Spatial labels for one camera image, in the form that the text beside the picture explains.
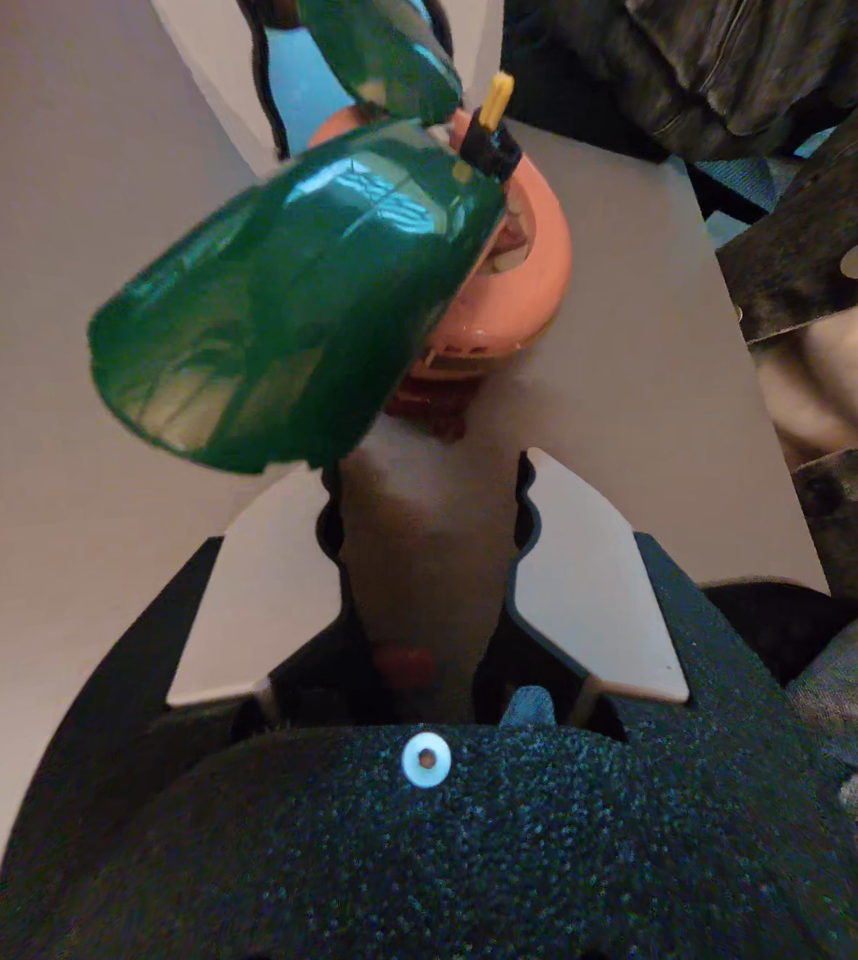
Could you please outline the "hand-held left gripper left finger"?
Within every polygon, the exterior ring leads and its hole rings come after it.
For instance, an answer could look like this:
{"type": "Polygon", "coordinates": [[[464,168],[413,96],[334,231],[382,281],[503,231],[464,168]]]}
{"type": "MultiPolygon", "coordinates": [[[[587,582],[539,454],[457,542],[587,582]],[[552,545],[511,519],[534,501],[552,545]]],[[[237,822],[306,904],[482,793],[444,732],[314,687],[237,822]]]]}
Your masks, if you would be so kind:
{"type": "Polygon", "coordinates": [[[167,695],[187,708],[254,697],[279,718],[283,666],[346,608],[339,547],[319,523],[332,506],[320,469],[294,467],[227,529],[167,695]]]}

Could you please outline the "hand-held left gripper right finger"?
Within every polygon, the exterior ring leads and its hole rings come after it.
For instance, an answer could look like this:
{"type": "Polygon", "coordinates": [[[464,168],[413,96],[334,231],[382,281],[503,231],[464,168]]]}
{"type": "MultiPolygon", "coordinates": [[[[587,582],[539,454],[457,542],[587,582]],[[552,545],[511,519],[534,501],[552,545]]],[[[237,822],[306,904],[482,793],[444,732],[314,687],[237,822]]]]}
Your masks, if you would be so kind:
{"type": "Polygon", "coordinates": [[[635,531],[596,488],[546,451],[522,451],[519,548],[506,608],[560,676],[556,717],[586,725],[603,696],[673,706],[690,700],[635,531]]]}

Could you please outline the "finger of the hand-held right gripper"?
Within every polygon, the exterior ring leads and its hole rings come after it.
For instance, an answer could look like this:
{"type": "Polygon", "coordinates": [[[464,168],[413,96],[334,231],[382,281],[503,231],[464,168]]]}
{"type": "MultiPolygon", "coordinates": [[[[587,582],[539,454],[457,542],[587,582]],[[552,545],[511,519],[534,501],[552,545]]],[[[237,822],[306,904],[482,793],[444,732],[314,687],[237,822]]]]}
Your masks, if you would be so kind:
{"type": "Polygon", "coordinates": [[[235,1],[152,1],[222,130],[258,179],[283,163],[288,130],[273,91],[268,38],[235,1]]]}
{"type": "Polygon", "coordinates": [[[482,105],[501,69],[504,2],[429,1],[433,34],[459,74],[461,107],[470,115],[482,105]]]}

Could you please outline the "small green lego leaf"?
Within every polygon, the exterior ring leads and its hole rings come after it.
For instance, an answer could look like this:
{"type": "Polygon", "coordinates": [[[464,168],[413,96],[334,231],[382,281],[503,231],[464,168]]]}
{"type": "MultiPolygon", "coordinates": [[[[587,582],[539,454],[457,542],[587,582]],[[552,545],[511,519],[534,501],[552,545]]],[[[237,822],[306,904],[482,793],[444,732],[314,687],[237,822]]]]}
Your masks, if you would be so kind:
{"type": "Polygon", "coordinates": [[[406,1],[298,1],[300,23],[352,101],[423,127],[447,123],[462,85],[430,24],[406,1]]]}

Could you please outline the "black lego stem yellow peg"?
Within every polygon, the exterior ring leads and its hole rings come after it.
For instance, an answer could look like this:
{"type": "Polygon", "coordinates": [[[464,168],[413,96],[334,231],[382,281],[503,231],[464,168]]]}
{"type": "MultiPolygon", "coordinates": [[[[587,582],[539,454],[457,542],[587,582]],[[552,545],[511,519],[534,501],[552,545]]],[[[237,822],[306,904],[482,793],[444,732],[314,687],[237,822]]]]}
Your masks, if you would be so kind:
{"type": "Polygon", "coordinates": [[[482,175],[506,186],[522,159],[522,150],[504,123],[514,78],[496,73],[482,104],[473,112],[459,145],[459,156],[482,175]]]}

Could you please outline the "large green lego leaf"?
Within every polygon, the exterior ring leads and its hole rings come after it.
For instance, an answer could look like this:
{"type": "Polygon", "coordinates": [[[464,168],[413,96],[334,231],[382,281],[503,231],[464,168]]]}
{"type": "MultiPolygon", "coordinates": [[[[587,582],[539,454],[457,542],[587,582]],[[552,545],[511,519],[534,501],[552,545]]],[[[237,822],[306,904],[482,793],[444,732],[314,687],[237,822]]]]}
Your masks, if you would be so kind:
{"type": "Polygon", "coordinates": [[[243,190],[88,327],[99,398],[217,472],[355,448],[503,221],[505,186],[415,122],[358,127],[243,190]]]}

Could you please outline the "terracotta lego flower pot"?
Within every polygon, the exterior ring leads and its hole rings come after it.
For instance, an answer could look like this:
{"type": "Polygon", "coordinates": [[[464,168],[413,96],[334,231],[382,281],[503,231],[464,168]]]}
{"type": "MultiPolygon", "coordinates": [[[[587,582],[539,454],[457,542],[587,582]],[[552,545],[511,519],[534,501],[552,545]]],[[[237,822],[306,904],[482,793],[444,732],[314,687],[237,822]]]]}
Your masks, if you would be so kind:
{"type": "Polygon", "coordinates": [[[503,186],[471,168],[456,110],[441,139],[411,121],[376,122],[360,106],[328,118],[310,144],[338,173],[326,184],[354,212],[302,271],[301,339],[323,370],[394,385],[476,378],[525,350],[555,318],[572,270],[561,204],[522,150],[503,186]]]}

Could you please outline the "small red lego brick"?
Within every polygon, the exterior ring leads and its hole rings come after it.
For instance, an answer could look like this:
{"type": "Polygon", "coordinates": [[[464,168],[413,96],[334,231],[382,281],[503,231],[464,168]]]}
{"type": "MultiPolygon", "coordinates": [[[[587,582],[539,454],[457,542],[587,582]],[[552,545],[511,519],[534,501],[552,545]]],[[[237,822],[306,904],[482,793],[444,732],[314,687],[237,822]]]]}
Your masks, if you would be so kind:
{"type": "Polygon", "coordinates": [[[382,645],[374,649],[372,658],[379,676],[394,692],[429,690],[437,679],[437,659],[426,649],[382,645]]]}

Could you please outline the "dark red lego piece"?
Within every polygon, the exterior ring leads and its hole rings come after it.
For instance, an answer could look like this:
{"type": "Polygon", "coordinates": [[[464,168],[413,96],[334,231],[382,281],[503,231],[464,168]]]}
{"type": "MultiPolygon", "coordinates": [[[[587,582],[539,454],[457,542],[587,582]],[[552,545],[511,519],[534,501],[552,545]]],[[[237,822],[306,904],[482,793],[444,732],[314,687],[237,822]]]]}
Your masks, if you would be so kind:
{"type": "Polygon", "coordinates": [[[461,440],[467,413],[478,392],[473,380],[433,379],[406,374],[387,400],[388,416],[423,427],[445,443],[461,440]]]}

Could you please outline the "black jacket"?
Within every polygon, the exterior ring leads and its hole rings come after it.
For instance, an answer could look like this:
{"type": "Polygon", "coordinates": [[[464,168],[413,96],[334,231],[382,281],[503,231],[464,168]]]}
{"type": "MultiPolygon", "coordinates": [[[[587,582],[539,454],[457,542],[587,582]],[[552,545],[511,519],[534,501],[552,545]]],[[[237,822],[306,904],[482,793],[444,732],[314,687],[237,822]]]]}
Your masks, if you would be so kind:
{"type": "Polygon", "coordinates": [[[504,3],[509,116],[653,163],[786,156],[858,107],[858,1],[504,3]]]}

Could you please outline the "white cloth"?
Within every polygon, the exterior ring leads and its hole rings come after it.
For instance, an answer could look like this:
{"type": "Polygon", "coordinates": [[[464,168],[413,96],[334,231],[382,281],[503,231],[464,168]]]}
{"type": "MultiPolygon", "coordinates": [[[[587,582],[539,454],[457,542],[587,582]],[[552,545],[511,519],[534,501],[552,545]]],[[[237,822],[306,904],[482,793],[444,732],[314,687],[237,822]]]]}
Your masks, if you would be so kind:
{"type": "Polygon", "coordinates": [[[790,471],[858,448],[858,306],[749,352],[790,471]]]}

